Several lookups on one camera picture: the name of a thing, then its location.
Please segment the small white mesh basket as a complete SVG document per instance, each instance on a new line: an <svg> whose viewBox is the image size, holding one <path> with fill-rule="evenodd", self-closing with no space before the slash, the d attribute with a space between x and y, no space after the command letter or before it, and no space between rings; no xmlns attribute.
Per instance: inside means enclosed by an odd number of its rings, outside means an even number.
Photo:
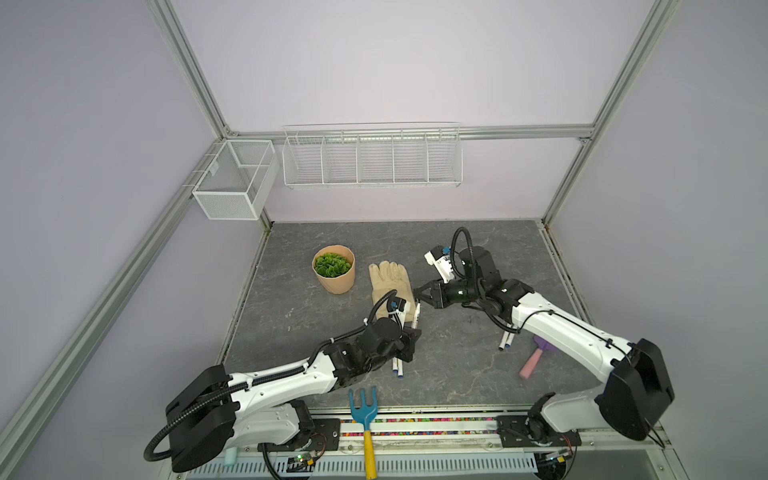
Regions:
<svg viewBox="0 0 768 480"><path fill-rule="evenodd" d="M269 140L224 140L195 184L193 196L209 220L257 221L279 171Z"/></svg>

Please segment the beige work glove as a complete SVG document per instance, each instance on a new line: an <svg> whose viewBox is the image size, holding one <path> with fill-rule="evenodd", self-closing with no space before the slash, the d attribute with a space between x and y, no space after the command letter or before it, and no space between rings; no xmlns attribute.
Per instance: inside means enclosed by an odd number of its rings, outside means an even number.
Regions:
<svg viewBox="0 0 768 480"><path fill-rule="evenodd" d="M406 320L413 319L416 302L406 268L396 262L382 261L368 266L372 286L372 300L376 303L388 291L396 290L396 296L406 301Z"/></svg>

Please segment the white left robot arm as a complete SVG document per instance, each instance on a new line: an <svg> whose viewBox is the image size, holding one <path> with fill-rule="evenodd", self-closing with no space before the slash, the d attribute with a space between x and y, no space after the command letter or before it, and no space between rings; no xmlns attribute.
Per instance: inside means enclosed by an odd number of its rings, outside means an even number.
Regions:
<svg viewBox="0 0 768 480"><path fill-rule="evenodd" d="M421 330L379 318L321 342L305 360L246 373L205 369L165 408L166 424L143 452L191 471L221 452L257 444L296 448L314 433L305 398L349 388L397 358L413 359Z"/></svg>

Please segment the aluminium cage frame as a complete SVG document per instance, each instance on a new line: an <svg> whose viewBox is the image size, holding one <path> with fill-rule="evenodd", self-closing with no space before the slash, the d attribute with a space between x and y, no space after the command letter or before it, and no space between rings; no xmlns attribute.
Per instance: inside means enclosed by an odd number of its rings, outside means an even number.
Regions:
<svg viewBox="0 0 768 480"><path fill-rule="evenodd" d="M678 8L677 1L656 1L653 4L595 122L587 127L589 140L582 146L547 209L544 217L546 224L552 223L558 214L565 197L575 184L576 176L607 131ZM178 228L191 204L192 182L195 179L195 175L191 174L176 192L1 433L3 479L12 478L20 468L136 288Z"/></svg>

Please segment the teal yellow garden fork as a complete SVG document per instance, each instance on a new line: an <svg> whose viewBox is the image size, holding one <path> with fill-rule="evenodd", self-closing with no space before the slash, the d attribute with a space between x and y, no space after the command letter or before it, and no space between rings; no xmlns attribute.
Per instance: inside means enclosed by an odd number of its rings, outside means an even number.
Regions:
<svg viewBox="0 0 768 480"><path fill-rule="evenodd" d="M371 424L378 414L377 387L370 390L359 389L348 392L352 419L363 426L365 474L367 479L377 479L377 467Z"/></svg>

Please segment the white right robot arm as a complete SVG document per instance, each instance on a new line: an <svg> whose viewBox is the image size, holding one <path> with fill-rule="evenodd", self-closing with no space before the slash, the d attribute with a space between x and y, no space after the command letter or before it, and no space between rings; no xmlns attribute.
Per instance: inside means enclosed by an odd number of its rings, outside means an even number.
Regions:
<svg viewBox="0 0 768 480"><path fill-rule="evenodd" d="M576 360L599 386L571 394L543 395L528 411L518 435L548 445L570 431L612 428L643 441L675 399L660 348L631 342L557 307L528 284L503 278L482 247L454 253L438 245L425 255L440 277L414 289L435 309L452 305L483 312L507 337L528 331Z"/></svg>

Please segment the tan pot with green plant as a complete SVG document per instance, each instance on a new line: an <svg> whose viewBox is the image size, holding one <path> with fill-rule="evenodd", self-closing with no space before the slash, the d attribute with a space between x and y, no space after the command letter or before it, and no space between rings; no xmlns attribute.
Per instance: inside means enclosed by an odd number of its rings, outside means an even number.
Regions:
<svg viewBox="0 0 768 480"><path fill-rule="evenodd" d="M343 245L319 250L312 260L312 270L322 287L330 294L349 292L355 282L356 261L353 252Z"/></svg>

